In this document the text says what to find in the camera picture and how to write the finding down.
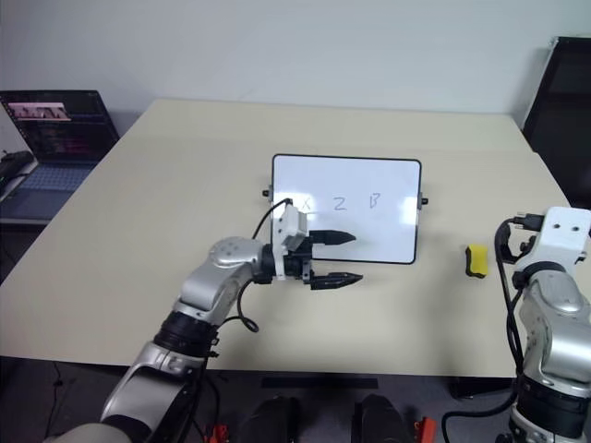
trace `yellow sponge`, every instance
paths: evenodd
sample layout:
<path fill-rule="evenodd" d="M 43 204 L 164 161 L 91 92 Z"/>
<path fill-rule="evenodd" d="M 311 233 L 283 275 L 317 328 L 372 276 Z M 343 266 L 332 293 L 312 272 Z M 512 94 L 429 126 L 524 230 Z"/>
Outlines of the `yellow sponge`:
<path fill-rule="evenodd" d="M 484 279 L 488 274 L 488 248 L 484 245 L 468 245 L 465 249 L 465 273 Z"/>

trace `robotic arm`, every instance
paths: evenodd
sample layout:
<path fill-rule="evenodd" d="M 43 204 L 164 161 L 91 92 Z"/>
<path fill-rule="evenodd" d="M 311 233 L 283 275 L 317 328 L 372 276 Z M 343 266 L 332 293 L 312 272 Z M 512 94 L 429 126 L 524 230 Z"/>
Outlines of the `robotic arm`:
<path fill-rule="evenodd" d="M 217 354 L 217 329 L 251 283 L 295 278 L 311 289 L 340 288 L 361 275 L 316 276 L 312 245 L 339 245 L 355 238 L 338 231 L 308 231 L 306 214 L 287 202 L 272 232 L 273 245 L 230 237 L 216 243 L 205 263 L 185 280 L 173 310 L 141 350 L 107 400 L 100 424 L 84 425 L 55 443 L 74 441 L 182 441 L 199 401 L 201 378 Z"/>
<path fill-rule="evenodd" d="M 551 208 L 544 217 L 528 214 L 511 222 L 539 232 L 522 244 L 519 257 L 509 250 L 508 226 L 501 233 L 502 260 L 514 264 L 513 285 L 523 292 L 519 316 L 527 330 L 511 409 L 513 439 L 583 443 L 591 400 L 591 306 L 573 273 L 585 259 L 591 211 Z"/>

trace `beige tabletop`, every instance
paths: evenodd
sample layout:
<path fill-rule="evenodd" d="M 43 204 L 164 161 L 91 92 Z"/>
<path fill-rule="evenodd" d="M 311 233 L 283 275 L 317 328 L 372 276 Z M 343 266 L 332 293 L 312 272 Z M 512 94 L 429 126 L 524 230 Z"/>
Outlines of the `beige tabletop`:
<path fill-rule="evenodd" d="M 209 247 L 252 233 L 278 152 L 421 160 L 417 260 L 316 262 L 364 274 L 336 291 L 251 285 L 260 333 L 225 325 L 211 367 L 513 375 L 492 251 L 479 280 L 464 249 L 566 199 L 509 117 L 225 102 L 157 101 L 119 141 L 0 288 L 0 353 L 129 364 Z"/>

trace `black cable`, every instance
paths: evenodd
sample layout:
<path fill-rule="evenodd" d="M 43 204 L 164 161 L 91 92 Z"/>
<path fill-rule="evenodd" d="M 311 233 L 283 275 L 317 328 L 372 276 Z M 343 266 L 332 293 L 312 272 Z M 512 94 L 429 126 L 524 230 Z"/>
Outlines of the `black cable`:
<path fill-rule="evenodd" d="M 519 330 L 517 328 L 517 322 L 515 321 L 513 301 L 509 295 L 509 284 L 507 283 L 507 275 L 505 274 L 505 267 L 502 262 L 501 254 L 503 231 L 510 229 L 509 223 L 512 221 L 513 219 L 505 220 L 501 223 L 501 226 L 499 226 L 499 229 L 497 229 L 497 232 L 495 233 L 495 260 L 497 261 L 497 267 L 499 268 L 503 299 L 505 301 L 505 306 L 507 307 L 507 330 L 508 334 L 511 336 L 509 339 L 509 345 L 512 347 L 513 360 L 515 361 L 515 372 L 517 375 L 520 375 L 524 372 L 524 352 L 521 346 L 521 340 L 519 339 Z"/>
<path fill-rule="evenodd" d="M 203 365 L 201 366 L 200 371 L 195 375 L 195 379 L 193 380 L 193 388 L 195 389 L 195 395 L 193 396 L 193 400 L 188 408 L 189 411 L 187 414 L 187 419 L 185 421 L 185 424 L 183 425 L 180 434 L 178 435 L 177 443 L 185 442 L 185 440 L 187 439 L 188 431 L 191 428 L 193 420 L 195 419 L 195 412 L 197 411 L 197 407 L 199 406 L 199 398 L 202 392 L 203 378 L 205 377 L 205 368 L 207 367 L 207 362 L 208 359 L 206 358 L 203 362 Z"/>
<path fill-rule="evenodd" d="M 281 205 L 283 204 L 293 204 L 294 201 L 291 198 L 284 198 L 283 200 L 281 200 L 279 203 L 274 204 L 273 206 L 271 206 L 271 208 L 265 212 L 265 214 L 262 216 L 262 219 L 260 219 L 259 221 L 259 225 L 257 226 L 257 229 L 255 229 L 255 233 L 252 234 L 252 239 L 254 240 L 255 238 L 257 238 L 257 235 L 259 235 L 259 231 L 260 228 L 262 228 L 263 223 L 265 222 L 265 220 L 267 220 L 267 217 L 269 217 L 269 215 L 276 210 L 277 208 L 279 208 Z"/>
<path fill-rule="evenodd" d="M 511 395 L 504 403 L 500 404 L 499 406 L 489 409 L 487 411 L 451 411 L 450 413 L 445 413 L 443 418 L 441 418 L 441 430 L 443 431 L 443 439 L 445 443 L 450 443 L 450 438 L 447 435 L 447 421 L 452 417 L 469 417 L 469 418 L 483 418 L 483 417 L 490 417 L 492 415 L 497 415 L 498 413 L 502 413 L 507 408 L 511 407 L 512 404 L 515 403 L 517 400 L 517 390 L 515 386 L 512 387 Z"/>
<path fill-rule="evenodd" d="M 517 329 L 517 322 L 515 321 L 515 307 L 519 302 L 519 299 L 522 296 L 523 290 L 518 290 L 515 297 L 512 299 L 509 294 L 509 284 L 507 283 L 507 274 L 505 273 L 505 267 L 502 262 L 502 254 L 501 254 L 501 244 L 502 244 L 502 236 L 506 233 L 506 230 L 510 229 L 509 223 L 513 222 L 513 219 L 505 220 L 499 226 L 499 229 L 495 233 L 495 260 L 497 262 L 497 267 L 499 268 L 499 274 L 501 277 L 501 286 L 502 286 L 502 293 L 503 299 L 505 301 L 505 306 L 507 308 L 507 318 L 505 322 L 505 328 L 507 330 L 507 342 L 509 343 L 509 349 L 511 350 L 511 354 L 513 356 L 513 360 L 515 362 L 515 372 L 517 376 L 521 375 L 524 371 L 524 353 L 521 346 L 521 340 L 519 338 L 519 330 Z M 487 411 L 451 411 L 445 413 L 441 418 L 441 430 L 443 432 L 443 439 L 445 443 L 450 443 L 448 434 L 447 434 L 447 421 L 452 417 L 490 417 L 492 415 L 496 415 L 498 413 L 502 413 L 517 400 L 517 389 L 516 386 L 512 385 L 512 392 L 511 395 L 507 400 L 505 400 L 499 406 L 489 409 Z"/>
<path fill-rule="evenodd" d="M 246 288 L 252 283 L 252 279 L 247 281 L 247 283 L 240 289 L 240 292 L 238 293 L 238 297 L 236 299 L 236 311 L 238 311 L 238 315 L 237 316 L 231 316 L 228 317 L 226 320 L 223 321 L 223 323 L 220 325 L 220 328 L 225 325 L 227 322 L 229 321 L 233 321 L 233 320 L 240 320 L 242 322 L 242 324 L 251 332 L 259 332 L 259 325 L 257 324 L 257 322 L 255 320 L 253 320 L 252 318 L 248 318 L 247 316 L 244 315 L 244 312 L 242 311 L 242 295 L 244 294 L 244 291 L 246 290 Z"/>
<path fill-rule="evenodd" d="M 220 422 L 220 408 L 222 403 L 222 396 L 220 395 L 220 390 L 217 386 L 215 386 L 215 383 L 213 383 L 213 380 L 210 377 L 206 376 L 205 380 L 207 381 L 208 385 L 210 385 L 211 390 L 213 391 L 213 396 L 215 397 L 215 413 L 213 415 L 213 426 L 211 427 L 211 431 L 213 432 L 215 426 L 217 426 Z"/>
<path fill-rule="evenodd" d="M 205 434 L 203 434 L 203 431 L 201 430 L 201 428 L 199 427 L 199 425 L 195 419 L 193 419 L 193 427 L 195 428 L 195 430 L 197 431 L 197 433 L 201 437 L 201 442 L 205 443 Z"/>
<path fill-rule="evenodd" d="M 51 432 L 52 424 L 54 423 L 55 407 L 57 406 L 57 389 L 64 385 L 64 381 L 62 380 L 62 373 L 59 370 L 59 367 L 57 367 L 57 363 L 56 362 L 52 362 L 52 363 L 54 365 L 54 370 L 55 370 L 55 373 L 57 374 L 57 378 L 55 379 L 55 382 L 54 382 L 54 401 L 52 403 L 52 409 L 49 412 L 49 417 L 47 417 L 47 425 L 45 426 L 45 437 L 44 438 L 49 437 L 49 433 Z"/>

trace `floor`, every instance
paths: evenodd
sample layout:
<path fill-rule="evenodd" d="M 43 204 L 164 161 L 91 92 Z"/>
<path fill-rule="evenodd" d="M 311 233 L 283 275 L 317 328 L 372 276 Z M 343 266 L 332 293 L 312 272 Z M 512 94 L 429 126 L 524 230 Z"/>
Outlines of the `floor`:
<path fill-rule="evenodd" d="M 34 234 L 5 235 L 0 258 L 1 278 L 7 275 L 29 245 Z M 52 362 L 2 358 L 0 379 L 0 442 L 38 443 L 43 440 L 48 416 L 54 400 L 55 366 Z M 121 369 L 97 368 L 91 365 L 57 363 L 64 385 L 57 389 L 57 406 L 51 423 L 51 434 L 59 434 L 83 423 L 97 421 L 104 401 L 121 376 Z M 406 417 L 409 425 L 428 416 L 440 421 L 449 410 L 480 410 L 496 406 L 507 397 L 507 392 L 481 395 L 470 400 L 455 400 L 447 383 L 440 377 L 411 377 L 384 375 L 332 376 L 372 378 L 377 387 L 372 389 L 321 388 L 285 389 L 263 388 L 263 379 L 287 376 L 277 373 L 244 371 L 210 371 L 222 393 L 221 422 L 235 434 L 257 405 L 276 395 L 293 396 L 301 401 L 303 416 L 300 443 L 343 443 L 350 441 L 351 415 L 356 401 L 369 393 L 386 396 Z M 289 374 L 289 377 L 312 377 L 311 374 Z M 197 419 L 201 427 L 211 422 L 214 401 L 206 391 L 199 406 Z M 453 419 L 450 424 L 452 442 L 493 442 L 499 433 L 507 432 L 508 413 L 484 419 Z M 591 425 L 587 423 L 587 434 Z M 190 442 L 199 442 L 196 433 Z"/>

